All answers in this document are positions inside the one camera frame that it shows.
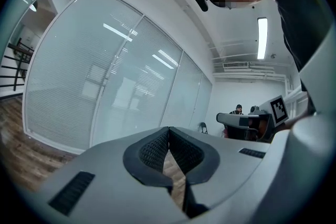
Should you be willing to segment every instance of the ceiling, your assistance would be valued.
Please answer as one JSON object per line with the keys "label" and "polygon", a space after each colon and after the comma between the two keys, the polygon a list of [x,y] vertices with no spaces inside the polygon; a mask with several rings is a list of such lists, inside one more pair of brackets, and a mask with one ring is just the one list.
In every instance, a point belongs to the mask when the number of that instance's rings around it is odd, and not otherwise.
{"label": "ceiling", "polygon": [[50,0],[37,0],[38,3],[38,9],[42,8],[44,10],[47,10],[48,12],[54,13],[54,15],[57,14],[57,12],[53,9],[52,5],[50,4]]}
{"label": "ceiling", "polygon": [[257,61],[259,17],[268,18],[268,41],[264,62],[288,66],[293,59],[288,52],[281,29],[277,4],[263,0],[254,8],[223,9],[209,3],[202,12],[194,0],[175,0],[199,29],[213,54],[215,67],[223,61]]}

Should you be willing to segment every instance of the black mesh panel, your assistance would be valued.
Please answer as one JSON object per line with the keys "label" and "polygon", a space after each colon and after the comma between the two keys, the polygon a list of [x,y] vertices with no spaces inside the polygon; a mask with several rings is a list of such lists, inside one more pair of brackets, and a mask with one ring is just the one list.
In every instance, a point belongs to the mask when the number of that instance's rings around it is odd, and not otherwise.
{"label": "black mesh panel", "polygon": [[255,151],[255,150],[250,150],[248,148],[242,148],[239,153],[245,154],[245,155],[249,155],[252,157],[256,157],[256,158],[263,158],[266,154],[266,152],[261,152],[261,151]]}
{"label": "black mesh panel", "polygon": [[198,146],[173,132],[169,136],[170,151],[184,174],[202,162],[204,153]]}
{"label": "black mesh panel", "polygon": [[168,139],[167,133],[164,133],[145,144],[139,152],[140,160],[150,168],[162,172],[164,159],[168,152]]}
{"label": "black mesh panel", "polygon": [[57,195],[49,205],[64,215],[69,215],[73,207],[79,201],[91,181],[94,174],[79,172]]}

